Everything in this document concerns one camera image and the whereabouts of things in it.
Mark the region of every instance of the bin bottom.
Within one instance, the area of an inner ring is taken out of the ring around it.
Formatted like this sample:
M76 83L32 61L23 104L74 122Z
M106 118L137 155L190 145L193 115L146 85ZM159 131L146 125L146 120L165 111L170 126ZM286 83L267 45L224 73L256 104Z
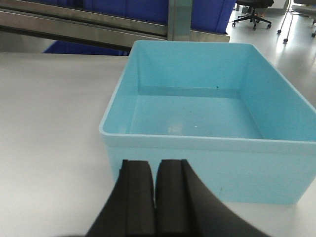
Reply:
M262 138L237 90L142 87L130 133Z

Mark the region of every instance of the office chair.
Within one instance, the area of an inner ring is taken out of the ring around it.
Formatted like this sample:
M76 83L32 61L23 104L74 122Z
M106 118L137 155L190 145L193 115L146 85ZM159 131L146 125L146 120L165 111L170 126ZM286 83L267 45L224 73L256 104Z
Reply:
M252 30L256 30L256 23L259 23L260 21L264 21L268 23L268 29L271 28L272 22L268 21L266 19L263 19L259 16L255 15L255 9L256 8L267 8L269 6L272 6L272 4L274 3L273 0L237 0L236 1L237 4L239 5L244 5L244 6L249 6L252 8L252 13L249 16L239 16L238 19L234 20L233 22L233 26L236 26L236 22L239 21L244 21L244 20L248 20L250 19L250 22L253 23L253 28Z
M312 6L297 6L297 5L293 5L292 6L292 11L289 11L289 8L291 6L292 1L290 0L285 17L283 19L281 28L277 31L278 34L281 34L282 31L282 27L284 25L286 16L288 13L291 14L291 23L290 26L288 28L287 31L287 37L283 40L283 43L287 43L288 42L288 36L290 34L290 30L291 30L291 26L292 26L292 21L293 21L293 15L297 14L297 15L304 15L304 16L309 16L311 18L313 18L313 25L316 23L316 7L312 7ZM305 5L315 5L316 4L316 0L294 0L294 3L296 4L305 4ZM315 38L316 36L316 30L314 33L312 33L312 37Z

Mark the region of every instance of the blue storage bin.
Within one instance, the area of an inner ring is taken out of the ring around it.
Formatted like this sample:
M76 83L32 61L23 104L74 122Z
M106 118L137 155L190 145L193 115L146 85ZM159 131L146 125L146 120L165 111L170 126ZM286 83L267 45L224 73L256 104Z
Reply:
M224 34L236 0L193 1L192 28ZM167 24L168 0L83 0L87 10Z
M115 179L185 158L222 201L296 203L316 175L316 109L250 44L137 41L99 131Z
M44 53L128 56L129 52L64 41L54 42Z
M82 0L27 0L33 2L40 2L45 4L57 5L57 6L82 6Z
M236 0L194 0L192 29L226 33Z
M83 8L166 24L168 0L83 0Z

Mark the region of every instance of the chair leg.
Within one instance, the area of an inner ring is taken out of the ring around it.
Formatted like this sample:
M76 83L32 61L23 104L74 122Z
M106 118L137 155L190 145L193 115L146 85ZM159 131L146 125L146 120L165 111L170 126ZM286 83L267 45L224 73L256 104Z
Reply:
M293 22L293 13L292 12L290 12L290 14L291 14L291 22L290 22L290 27L288 28L288 32L287 32L287 36L286 36L286 38L283 40L283 43L287 43L288 42L288 36L290 35L290 31L291 31L291 26L292 26L292 22Z
M290 0L289 3L288 3L288 6L287 6L287 9L286 9L285 16L284 16L284 18L283 18L283 22L282 22L281 28L277 31L278 34L281 34L281 32L282 32L282 27L283 27L283 25L284 25L286 16L287 16L287 14L289 13L291 3L292 3L292 0Z
M272 22L268 21L268 20L266 20L264 18L261 18L259 16L256 16L255 15L255 9L252 9L252 14L251 15L242 16L241 18L238 18L238 19L234 20L233 26L236 26L236 22L244 21L244 20L248 20L248 19L250 19L250 22L253 23L252 30L254 30L254 31L256 30L256 23L259 23L260 21L267 22L268 23L268 29L271 28Z

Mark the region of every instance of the metal rail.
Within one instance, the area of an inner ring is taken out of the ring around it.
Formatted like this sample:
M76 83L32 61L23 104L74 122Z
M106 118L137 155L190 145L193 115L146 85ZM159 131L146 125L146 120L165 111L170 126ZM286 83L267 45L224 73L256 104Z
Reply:
M136 40L167 40L168 26L22 0L0 0L0 31L129 51ZM190 30L190 41L229 42Z

